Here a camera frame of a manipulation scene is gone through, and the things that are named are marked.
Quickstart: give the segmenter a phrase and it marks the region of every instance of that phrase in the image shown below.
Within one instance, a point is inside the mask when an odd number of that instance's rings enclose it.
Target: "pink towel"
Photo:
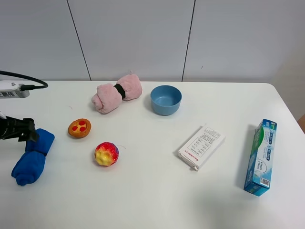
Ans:
[[[118,80],[116,87],[111,83],[102,84],[96,88],[97,94],[92,102],[98,112],[106,114],[125,101],[136,99],[142,94],[142,86],[137,75],[130,74]]]

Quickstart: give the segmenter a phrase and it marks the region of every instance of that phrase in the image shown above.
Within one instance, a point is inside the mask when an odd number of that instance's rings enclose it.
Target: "white box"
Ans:
[[[181,149],[178,156],[198,171],[214,151],[224,142],[225,136],[205,124]]]

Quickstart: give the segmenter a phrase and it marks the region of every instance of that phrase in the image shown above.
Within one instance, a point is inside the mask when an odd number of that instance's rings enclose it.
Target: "blue towel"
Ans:
[[[39,135],[37,142],[28,141],[25,153],[15,165],[11,176],[16,178],[18,185],[34,183],[42,174],[46,155],[54,141],[55,136],[50,132],[37,129]]]

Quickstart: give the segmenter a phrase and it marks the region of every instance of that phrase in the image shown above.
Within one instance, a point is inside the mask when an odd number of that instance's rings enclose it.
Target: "rolled towel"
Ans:
[[[142,94],[142,86],[139,77],[130,74],[118,80],[113,86],[111,83],[102,84],[97,87],[91,101],[94,103],[98,112],[106,114],[117,108],[122,99],[125,101],[136,99]]]
[[[18,185],[34,183],[42,174],[46,155],[54,141],[55,136],[50,132],[37,129],[39,139],[37,142],[28,141],[25,153],[15,165],[11,176],[16,178]]]

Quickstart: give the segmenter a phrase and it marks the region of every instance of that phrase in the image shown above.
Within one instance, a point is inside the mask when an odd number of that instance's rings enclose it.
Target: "barcode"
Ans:
[[[270,182],[269,180],[261,178],[261,184],[267,185],[269,187],[269,182]]]

